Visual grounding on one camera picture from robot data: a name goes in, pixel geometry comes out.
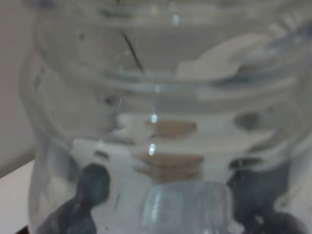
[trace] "brown object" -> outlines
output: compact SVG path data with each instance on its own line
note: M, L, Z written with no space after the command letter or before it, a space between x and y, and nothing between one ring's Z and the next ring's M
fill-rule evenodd
M137 167L136 171L146 174L158 182L194 179L201 177L203 156L173 155L155 153L136 157L144 161L146 167Z
M154 128L156 136L161 135L167 138L183 137L197 129L196 123L185 120L159 120L156 123L149 120L146 124Z

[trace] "dark object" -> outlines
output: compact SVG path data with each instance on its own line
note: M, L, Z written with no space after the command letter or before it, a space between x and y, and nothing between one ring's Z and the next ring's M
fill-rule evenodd
M27 227L24 227L22 230L18 231L18 232L15 233L15 234L29 234L28 228L27 228Z
M259 124L260 116L257 113L248 113L236 117L234 122L237 127L251 131Z
M299 220L273 208L277 198L287 192L291 163L266 172L239 170L229 179L234 218L245 227L243 234L307 234Z
M270 213L258 217L244 234L307 234L304 225L291 214Z
M109 197L110 175L101 165L91 164L80 175L75 197L44 221L37 234L96 234L91 209Z
M261 158L255 158L255 157L238 158L238 159L233 160L230 163L229 168L237 170L237 169L242 169L246 167L252 167L262 162L263 160Z

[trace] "clear plastic bottle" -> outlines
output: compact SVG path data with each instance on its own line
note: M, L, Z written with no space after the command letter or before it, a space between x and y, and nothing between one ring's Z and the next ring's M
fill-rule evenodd
M28 0L33 234L312 234L309 0Z

